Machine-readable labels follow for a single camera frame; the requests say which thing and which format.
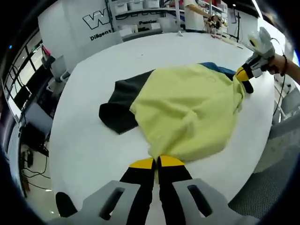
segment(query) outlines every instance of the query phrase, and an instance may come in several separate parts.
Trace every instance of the person's hand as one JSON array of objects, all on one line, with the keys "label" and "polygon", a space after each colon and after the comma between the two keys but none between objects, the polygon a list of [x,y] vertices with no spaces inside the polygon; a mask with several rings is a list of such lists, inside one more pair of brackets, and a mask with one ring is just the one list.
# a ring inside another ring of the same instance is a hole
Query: person's hand
[{"label": "person's hand", "polygon": [[[269,60],[269,66],[276,66],[279,70],[279,73],[282,73],[283,70],[285,69],[285,58],[284,56],[281,55],[277,55],[275,54],[275,56]],[[268,70],[270,74],[275,74],[275,70],[273,68],[271,68],[270,70]]]}]

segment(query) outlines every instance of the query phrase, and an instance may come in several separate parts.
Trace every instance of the white box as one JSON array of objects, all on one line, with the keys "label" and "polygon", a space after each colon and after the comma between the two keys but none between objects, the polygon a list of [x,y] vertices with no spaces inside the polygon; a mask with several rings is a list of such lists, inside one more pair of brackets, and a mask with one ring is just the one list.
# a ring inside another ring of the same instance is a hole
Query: white box
[{"label": "white box", "polygon": [[127,12],[128,11],[127,3],[115,4],[114,9],[116,11],[116,14]]},{"label": "white box", "polygon": [[158,30],[158,29],[160,29],[160,23],[158,22],[151,23],[151,30]]},{"label": "white box", "polygon": [[120,28],[121,28],[121,30],[130,28],[130,29],[132,30],[132,33],[137,33],[137,32],[138,32],[138,29],[137,29],[137,25],[136,25],[136,24],[132,24],[132,25],[122,25]]},{"label": "white box", "polygon": [[145,0],[144,8],[159,8],[159,0]]},{"label": "white box", "polygon": [[131,27],[121,29],[121,30],[119,30],[119,33],[120,33],[121,37],[124,37],[124,36],[132,34],[132,29],[131,29]]},{"label": "white box", "polygon": [[158,22],[160,24],[161,30],[164,33],[178,31],[178,27],[176,26],[175,18],[160,17],[160,18],[158,18]]},{"label": "white box", "polygon": [[143,9],[143,0],[133,0],[129,2],[130,10],[139,10]]}]

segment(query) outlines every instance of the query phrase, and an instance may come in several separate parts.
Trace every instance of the white table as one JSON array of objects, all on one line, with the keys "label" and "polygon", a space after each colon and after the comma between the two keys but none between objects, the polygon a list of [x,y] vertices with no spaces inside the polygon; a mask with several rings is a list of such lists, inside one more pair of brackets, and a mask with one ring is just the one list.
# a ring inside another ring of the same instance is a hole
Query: white table
[{"label": "white table", "polygon": [[[210,61],[237,70],[252,54],[207,34],[183,35],[160,34],[115,45],[82,61],[72,72],[54,116],[49,153],[53,189],[67,193],[77,209],[103,185],[119,180],[132,162],[149,157],[149,144],[138,127],[117,135],[98,117],[115,81],[155,68]],[[271,127],[273,76],[265,74],[251,83],[254,93],[244,99],[226,148],[186,165],[193,178],[203,179],[228,201],[255,169]],[[153,193],[147,224],[162,224],[157,185]]]}]

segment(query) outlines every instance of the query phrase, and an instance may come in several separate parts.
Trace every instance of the floor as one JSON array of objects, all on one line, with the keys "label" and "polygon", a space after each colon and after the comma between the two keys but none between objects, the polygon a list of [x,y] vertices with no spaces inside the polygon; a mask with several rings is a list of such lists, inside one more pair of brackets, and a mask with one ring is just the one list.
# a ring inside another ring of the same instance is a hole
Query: floor
[{"label": "floor", "polygon": [[[21,152],[27,151],[27,149],[27,146],[22,146]],[[30,167],[30,170],[33,172],[42,173],[45,169],[45,166],[46,170],[43,175],[46,177],[50,177],[49,158],[47,158],[46,164],[46,156],[42,155],[39,152],[33,152],[33,165]],[[24,170],[24,174],[26,176],[32,176],[36,173]],[[31,184],[29,184],[30,191],[26,192],[26,201],[33,209],[33,211],[38,216],[40,216],[43,221],[48,221],[50,219],[60,217],[56,207],[54,193],[52,191],[51,179],[45,178],[41,175],[37,175],[35,177],[28,178],[28,182]]]}]

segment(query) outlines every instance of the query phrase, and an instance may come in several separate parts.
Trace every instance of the cable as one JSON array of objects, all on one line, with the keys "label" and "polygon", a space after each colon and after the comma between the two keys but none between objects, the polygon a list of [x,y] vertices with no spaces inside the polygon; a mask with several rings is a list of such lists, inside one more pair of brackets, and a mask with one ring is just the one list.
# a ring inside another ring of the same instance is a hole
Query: cable
[{"label": "cable", "polygon": [[40,187],[40,186],[38,186],[38,185],[32,184],[32,183],[30,183],[29,181],[25,181],[25,182],[26,182],[26,183],[29,183],[29,184],[31,184],[32,186],[35,186],[35,187],[37,187],[37,188],[43,189],[43,190],[50,190],[49,188],[44,188],[44,187]]},{"label": "cable", "polygon": [[43,175],[41,172],[32,171],[32,170],[30,170],[30,169],[28,169],[28,168],[24,168],[24,170],[28,170],[28,171],[31,172],[31,173],[36,173],[36,174],[33,175],[33,176],[27,176],[27,175],[24,174],[24,176],[27,177],[27,178],[32,178],[32,177],[41,175],[42,177],[51,179],[50,177],[47,177],[47,176]]},{"label": "cable", "polygon": [[44,148],[46,149],[46,151],[49,153],[49,150],[46,148],[46,146],[44,146]]},{"label": "cable", "polygon": [[271,40],[275,40],[275,41],[278,42],[278,44],[279,44],[279,46],[280,46],[280,48],[281,48],[282,54],[285,55],[285,52],[283,51],[283,49],[282,49],[282,47],[281,47],[281,45],[280,45],[280,42],[279,42],[276,38],[274,38],[274,37],[272,37]]},{"label": "cable", "polygon": [[28,169],[28,168],[24,168],[25,170],[28,170],[28,171],[30,171],[30,172],[32,172],[32,173],[36,173],[36,174],[33,175],[33,176],[27,176],[27,175],[25,175],[25,174],[24,174],[24,176],[27,177],[27,178],[32,178],[32,177],[41,175],[41,176],[43,176],[43,177],[45,177],[45,178],[51,179],[50,177],[47,177],[47,176],[43,175],[43,174],[46,172],[46,169],[47,169],[47,159],[48,159],[48,157],[46,157],[46,164],[45,164],[45,169],[44,169],[43,172],[35,172],[35,171],[32,171],[32,170],[30,170],[30,169]]},{"label": "cable", "polygon": [[284,75],[284,78],[283,78],[283,83],[282,83],[282,88],[281,88],[281,92],[280,92],[280,96],[279,96],[279,100],[278,100],[278,103],[277,103],[277,106],[276,106],[276,109],[273,113],[273,116],[275,115],[277,109],[278,109],[278,106],[279,106],[279,103],[280,103],[280,99],[281,99],[281,96],[282,96],[282,91],[283,91],[283,87],[285,86],[285,75]]}]

